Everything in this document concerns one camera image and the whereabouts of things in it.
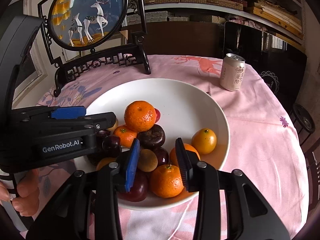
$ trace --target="pink tablecloth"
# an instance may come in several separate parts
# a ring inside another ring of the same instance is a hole
[[[162,55],[148,58],[152,70],[149,76],[143,73],[142,66],[101,66],[68,83],[58,98],[53,97],[52,89],[39,105],[87,107],[107,90],[143,78],[176,79],[197,86],[222,107],[230,125],[230,151],[223,170],[243,170],[294,237],[307,219],[306,162],[288,114],[256,71],[247,65],[241,89],[230,92],[218,85],[221,59]],[[41,169],[40,209],[73,171],[71,161]],[[197,202],[195,198],[154,212],[120,208],[124,239],[192,239]],[[221,206],[225,209],[223,198]],[[221,226],[224,239],[227,236],[224,213]]]

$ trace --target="blue pad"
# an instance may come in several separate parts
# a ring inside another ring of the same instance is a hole
[[[139,154],[140,154],[140,142],[138,139],[135,139],[130,148],[130,159],[128,161],[127,170],[125,171],[125,191],[129,192],[133,186],[134,177],[136,175]]]
[[[87,109],[84,106],[67,106],[57,108],[51,112],[51,118],[54,119],[76,119],[79,116],[84,116]]]

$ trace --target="painting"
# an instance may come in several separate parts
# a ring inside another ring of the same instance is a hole
[[[123,10],[124,0],[56,0],[49,12],[51,29],[63,44],[87,47],[114,29]]]

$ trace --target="white deer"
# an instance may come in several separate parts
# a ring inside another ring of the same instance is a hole
[[[73,26],[75,23],[77,23],[77,27],[71,27],[68,31],[69,33],[69,40],[71,42],[71,46],[74,47],[74,44],[71,40],[73,33],[75,32],[79,32],[80,34],[80,42],[81,44],[84,44],[83,38],[82,38],[82,23],[79,20],[79,13],[73,17],[73,19],[71,20],[73,22],[73,24],[71,26]]]
[[[87,16],[83,21],[84,22],[84,33],[85,33],[85,35],[87,35],[88,42],[93,41],[93,38],[91,37],[91,35],[88,32],[88,28],[91,23],[98,23],[100,25],[100,28],[97,28],[96,30],[101,30],[102,37],[104,37],[103,28],[107,26],[108,21],[104,18],[103,10],[102,10],[100,4],[107,4],[108,2],[109,2],[109,0],[107,0],[107,1],[104,1],[104,0],[97,1],[96,0],[96,3],[94,3],[93,5],[90,6],[92,8],[93,7],[97,8],[98,13],[97,13],[97,16]]]

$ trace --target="human hand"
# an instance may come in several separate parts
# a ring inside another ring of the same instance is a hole
[[[21,216],[29,217],[36,214],[39,208],[39,172],[37,169],[29,171],[18,183],[19,197],[12,200],[12,205]],[[0,182],[0,200],[10,201],[10,195]]]

